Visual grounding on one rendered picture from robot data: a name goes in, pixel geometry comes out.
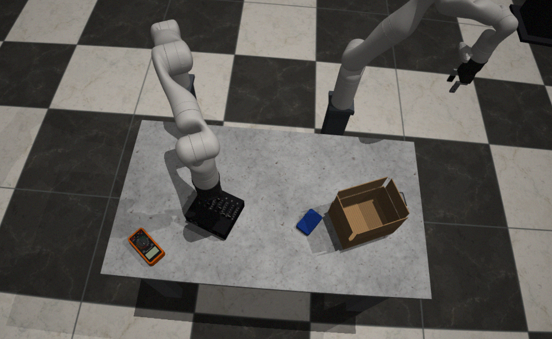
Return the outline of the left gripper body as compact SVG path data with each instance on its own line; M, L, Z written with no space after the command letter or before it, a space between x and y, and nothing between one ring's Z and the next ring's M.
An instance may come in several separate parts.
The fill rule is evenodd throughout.
M459 81L470 84L478 71L488 62L492 53L484 53L477 48L476 44L469 47L464 42L460 42L458 48L460 59L463 62L457 69Z

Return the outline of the brown cardboard box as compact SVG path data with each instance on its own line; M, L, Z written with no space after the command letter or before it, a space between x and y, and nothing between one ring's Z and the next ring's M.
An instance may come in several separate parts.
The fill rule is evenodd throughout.
M387 178L338 191L328 214L343 250L392 234L408 218L393 179L382 186Z

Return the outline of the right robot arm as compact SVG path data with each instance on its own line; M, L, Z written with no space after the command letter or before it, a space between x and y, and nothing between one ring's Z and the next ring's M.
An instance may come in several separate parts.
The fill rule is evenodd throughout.
M187 134L177 141L176 154L196 180L208 181L217 171L214 158L220 152L220 143L205 122L196 98L187 90L193 54L181 39L175 20L153 24L151 37L155 46L151 50L155 71L170 103L178 131Z

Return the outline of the black lighting desk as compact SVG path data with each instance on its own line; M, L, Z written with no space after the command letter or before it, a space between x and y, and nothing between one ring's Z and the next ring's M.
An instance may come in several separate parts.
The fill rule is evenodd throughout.
M226 240L243 208L244 200L223 191L222 198L205 203L201 203L196 196L185 218Z

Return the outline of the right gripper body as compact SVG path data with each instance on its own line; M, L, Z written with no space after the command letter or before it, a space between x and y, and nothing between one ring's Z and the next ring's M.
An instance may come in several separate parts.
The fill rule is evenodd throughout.
M195 186L197 197L201 203L208 202L217 198L222 198L223 191L220 185L220 174L218 169L213 178L208 181L198 181L193 175L191 175L191 180Z

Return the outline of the orange digital multimeter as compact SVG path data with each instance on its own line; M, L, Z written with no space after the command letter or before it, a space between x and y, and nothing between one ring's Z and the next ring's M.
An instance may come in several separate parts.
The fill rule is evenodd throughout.
M129 242L151 266L154 266L165 256L163 249L143 228L139 228L134 232L129 237Z

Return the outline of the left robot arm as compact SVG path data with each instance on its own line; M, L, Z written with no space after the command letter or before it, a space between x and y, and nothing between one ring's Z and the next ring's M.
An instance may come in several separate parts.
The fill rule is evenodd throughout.
M509 8L490 0L410 0L385 18L365 40L353 39L349 42L341 58L331 99L335 108L346 110L351 107L365 66L409 37L433 3L442 15L493 26L495 30L486 29L476 41L477 48L484 53L494 52L498 44L518 27L518 20Z

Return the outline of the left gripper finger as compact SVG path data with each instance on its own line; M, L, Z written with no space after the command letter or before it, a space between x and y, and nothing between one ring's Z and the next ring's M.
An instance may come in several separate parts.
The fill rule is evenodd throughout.
M452 82L454 80L455 76L457 75L457 73L458 73L457 69L452 69L452 73L448 77L447 82Z
M451 89L449 90L450 93L455 93L455 91L459 88L460 85L468 85L466 83L461 83L460 81L456 81L454 83L454 85L451 87Z

